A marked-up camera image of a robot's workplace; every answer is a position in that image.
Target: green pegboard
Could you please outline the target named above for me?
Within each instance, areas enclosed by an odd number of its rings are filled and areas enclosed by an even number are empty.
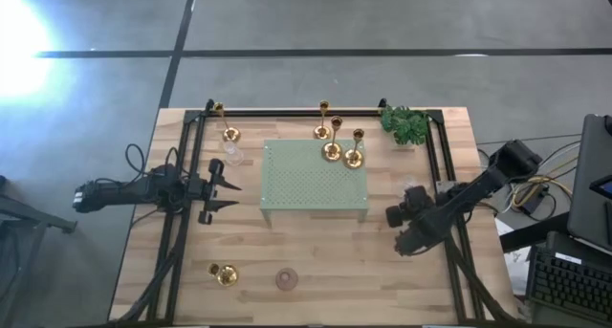
[[[262,165],[261,210],[368,210],[365,167],[327,162],[321,147],[330,140],[267,140]],[[342,152],[355,146],[336,140]],[[363,142],[359,151],[365,156]]]

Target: wooden table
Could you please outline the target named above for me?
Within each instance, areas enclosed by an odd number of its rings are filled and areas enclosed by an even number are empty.
[[[448,141],[459,181],[480,173],[468,110],[444,111]],[[167,150],[177,146],[184,109],[163,109],[158,116],[148,158],[150,168],[163,164]],[[273,216],[268,228],[259,211],[262,148],[266,139],[311,139],[316,118],[233,118],[242,138],[245,161],[226,166],[226,179],[242,191],[219,189],[219,198],[240,205],[224,208],[210,226],[197,222],[203,204],[194,202],[177,301],[175,324],[450,324],[456,322],[442,245],[415,257],[393,250],[398,230],[386,224],[384,209],[397,205],[403,184],[432,182],[426,148],[397,146],[377,118],[344,118],[339,138],[351,139],[355,128],[365,130],[370,210],[364,223],[354,215],[312,212]],[[208,162],[224,159],[219,119],[208,118],[200,173],[208,177]],[[437,154],[442,155],[439,143]],[[187,151],[186,166],[190,162]],[[438,157],[439,166],[444,169]],[[135,218],[150,211],[139,206]],[[155,268],[163,215],[139,222],[127,241],[110,318],[119,317],[141,294]],[[493,296],[509,313],[516,309],[492,213],[478,209],[468,224],[476,270]],[[208,275],[210,263],[237,267],[240,279],[221,287]],[[276,273],[285,267],[299,275],[290,292],[278,290]],[[169,277],[162,288],[159,315],[164,313]],[[471,316],[470,297],[462,279]]]

